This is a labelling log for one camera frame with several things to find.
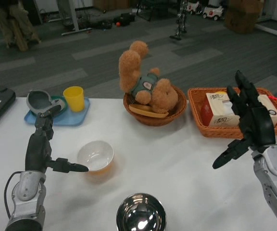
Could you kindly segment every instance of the tissue box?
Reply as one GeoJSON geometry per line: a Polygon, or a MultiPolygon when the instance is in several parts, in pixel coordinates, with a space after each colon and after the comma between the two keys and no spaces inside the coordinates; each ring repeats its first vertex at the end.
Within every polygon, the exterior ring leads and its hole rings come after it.
{"type": "MultiPolygon", "coordinates": [[[[258,100],[268,109],[273,125],[277,124],[277,109],[267,95],[259,95],[258,100]]],[[[208,127],[237,127],[239,116],[231,109],[232,103],[226,93],[207,93],[201,107],[201,119],[208,127]]]]}

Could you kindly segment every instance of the teddy bear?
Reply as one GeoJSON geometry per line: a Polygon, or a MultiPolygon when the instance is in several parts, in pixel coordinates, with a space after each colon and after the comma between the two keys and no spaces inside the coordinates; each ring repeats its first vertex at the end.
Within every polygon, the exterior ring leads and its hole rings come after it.
{"type": "Polygon", "coordinates": [[[168,79],[159,79],[159,68],[153,68],[147,75],[142,75],[141,61],[148,52],[145,42],[135,41],[120,56],[120,88],[131,94],[138,103],[149,104],[154,112],[164,114],[175,107],[178,95],[168,79]]]}

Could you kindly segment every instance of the white toy car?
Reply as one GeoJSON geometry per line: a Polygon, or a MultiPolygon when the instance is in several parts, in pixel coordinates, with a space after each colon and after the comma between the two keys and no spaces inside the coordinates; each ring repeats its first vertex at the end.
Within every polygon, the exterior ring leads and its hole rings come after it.
{"type": "Polygon", "coordinates": [[[205,7],[203,18],[213,18],[215,21],[220,19],[223,14],[224,8],[222,6],[208,5],[205,7]]]}
{"type": "Polygon", "coordinates": [[[188,2],[187,11],[190,12],[190,14],[201,14],[202,6],[199,1],[196,3],[188,2]]]}

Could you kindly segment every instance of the black cable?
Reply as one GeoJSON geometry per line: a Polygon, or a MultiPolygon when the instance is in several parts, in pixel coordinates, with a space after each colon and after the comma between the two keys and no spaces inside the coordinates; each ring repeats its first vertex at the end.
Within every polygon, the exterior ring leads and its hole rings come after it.
{"type": "Polygon", "coordinates": [[[18,172],[12,173],[12,175],[9,177],[9,179],[8,179],[6,185],[5,185],[5,189],[4,189],[4,204],[5,204],[5,208],[6,208],[6,212],[7,212],[8,218],[10,218],[10,212],[9,212],[9,208],[8,208],[8,204],[7,204],[7,188],[8,188],[8,185],[9,185],[10,181],[12,180],[13,176],[15,174],[19,174],[21,172],[22,171],[18,171],[18,172]]]}

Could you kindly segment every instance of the round wicker basket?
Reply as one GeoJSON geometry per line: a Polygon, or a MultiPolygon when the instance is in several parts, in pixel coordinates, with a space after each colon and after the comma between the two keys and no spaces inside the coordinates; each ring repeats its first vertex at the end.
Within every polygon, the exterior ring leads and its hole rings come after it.
{"type": "Polygon", "coordinates": [[[166,124],[169,124],[172,122],[174,119],[178,118],[181,116],[185,109],[187,108],[187,98],[185,94],[176,86],[173,86],[175,91],[178,94],[178,102],[176,106],[173,108],[173,110],[169,111],[169,114],[165,118],[152,118],[152,117],[147,117],[143,115],[136,114],[129,109],[129,104],[136,103],[135,99],[133,98],[132,95],[130,94],[125,94],[124,95],[124,106],[125,109],[140,123],[148,125],[148,126],[163,126],[166,124]]]}

